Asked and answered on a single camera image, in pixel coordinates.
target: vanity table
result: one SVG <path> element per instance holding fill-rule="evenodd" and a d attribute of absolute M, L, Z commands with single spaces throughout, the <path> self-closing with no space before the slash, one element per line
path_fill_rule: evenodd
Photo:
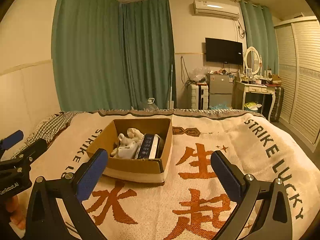
<path fill-rule="evenodd" d="M 262 101 L 262 107 L 261 107 L 261 113 L 263 113 L 266 95 L 272 95 L 272 103 L 271 103 L 271 107 L 268 115 L 268 121 L 270 122 L 271 112 L 276 101 L 275 91 L 276 91 L 276 88 L 274 87 L 267 87 L 264 85 L 245 84 L 239 81 L 235 81 L 233 85 L 231 106 L 233 109 L 243 110 L 246 93 L 263 94 L 263 101 Z"/>

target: refrigerator door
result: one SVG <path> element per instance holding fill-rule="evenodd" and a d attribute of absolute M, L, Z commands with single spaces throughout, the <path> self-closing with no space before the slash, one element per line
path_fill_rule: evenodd
<path fill-rule="evenodd" d="M 231 107 L 232 94 L 209 94 L 209 106 L 224 105 Z"/>
<path fill-rule="evenodd" d="M 232 94 L 233 80 L 229 75 L 210 75 L 210 94 Z"/>

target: white suitcase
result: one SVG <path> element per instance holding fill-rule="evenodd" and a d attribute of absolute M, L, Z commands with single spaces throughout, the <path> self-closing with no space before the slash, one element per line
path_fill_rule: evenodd
<path fill-rule="evenodd" d="M 208 109 L 208 86 L 194 85 L 188 86 L 188 107 L 190 109 L 207 110 Z"/>

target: floor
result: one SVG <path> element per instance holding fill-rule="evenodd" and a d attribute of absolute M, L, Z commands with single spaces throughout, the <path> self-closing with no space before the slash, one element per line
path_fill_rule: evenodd
<path fill-rule="evenodd" d="M 292 138 L 296 141 L 296 143 L 301 147 L 301 149 L 305 152 L 305 154 L 308 156 L 308 158 L 317 166 L 318 169 L 320 169 L 320 148 L 316 148 L 315 152 L 311 152 L 311 150 L 293 133 L 291 132 L 287 127 L 285 127 L 280 122 L 273 122 L 274 126 L 280 128 L 281 130 L 289 133 Z"/>

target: television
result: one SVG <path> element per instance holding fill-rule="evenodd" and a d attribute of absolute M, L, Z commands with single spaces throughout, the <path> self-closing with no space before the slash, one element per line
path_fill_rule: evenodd
<path fill-rule="evenodd" d="M 205 49 L 207 61 L 243 64 L 241 42 L 205 38 Z"/>

